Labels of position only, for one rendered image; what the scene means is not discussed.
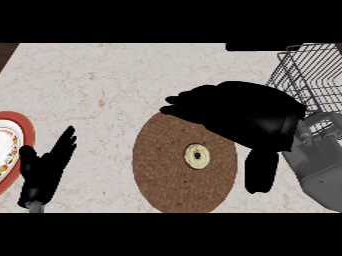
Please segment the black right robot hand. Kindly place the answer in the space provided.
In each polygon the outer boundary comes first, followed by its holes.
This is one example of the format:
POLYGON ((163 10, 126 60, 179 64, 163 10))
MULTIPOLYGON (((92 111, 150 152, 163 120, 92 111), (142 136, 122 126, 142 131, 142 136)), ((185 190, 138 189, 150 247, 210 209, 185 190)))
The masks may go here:
POLYGON ((167 96, 159 111, 200 124, 212 133, 250 149, 244 160, 244 188, 271 190, 278 153, 291 151, 306 107, 283 91, 241 81, 201 85, 167 96))

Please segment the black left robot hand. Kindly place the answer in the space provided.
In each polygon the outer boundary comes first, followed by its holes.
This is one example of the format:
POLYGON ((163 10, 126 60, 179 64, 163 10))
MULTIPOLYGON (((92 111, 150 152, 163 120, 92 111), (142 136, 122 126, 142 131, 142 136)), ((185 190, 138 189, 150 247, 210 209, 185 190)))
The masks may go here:
POLYGON ((51 201, 74 149, 76 136, 71 126, 66 128, 51 150, 42 156, 36 155, 29 145, 20 147, 23 186, 17 205, 21 208, 29 210, 29 203, 33 201, 39 201, 43 206, 51 201))

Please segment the round brown cork placemat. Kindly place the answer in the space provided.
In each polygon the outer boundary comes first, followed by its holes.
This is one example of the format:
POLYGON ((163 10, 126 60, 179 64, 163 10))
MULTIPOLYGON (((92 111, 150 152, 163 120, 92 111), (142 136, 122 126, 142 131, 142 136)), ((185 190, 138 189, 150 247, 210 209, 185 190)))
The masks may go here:
POLYGON ((132 173, 142 197, 160 212, 210 212, 234 184, 234 143, 201 125, 156 113, 138 132, 132 148, 132 173), (190 144, 207 148, 210 161, 193 169, 184 161, 190 144))

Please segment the red-rimmed patterned plate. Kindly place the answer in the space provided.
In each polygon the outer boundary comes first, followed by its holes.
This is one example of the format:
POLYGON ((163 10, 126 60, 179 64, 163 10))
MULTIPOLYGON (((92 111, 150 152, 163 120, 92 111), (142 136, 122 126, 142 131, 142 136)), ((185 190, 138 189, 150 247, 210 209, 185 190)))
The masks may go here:
POLYGON ((35 144, 35 129, 24 115, 0 112, 0 195, 20 175, 18 148, 35 144))

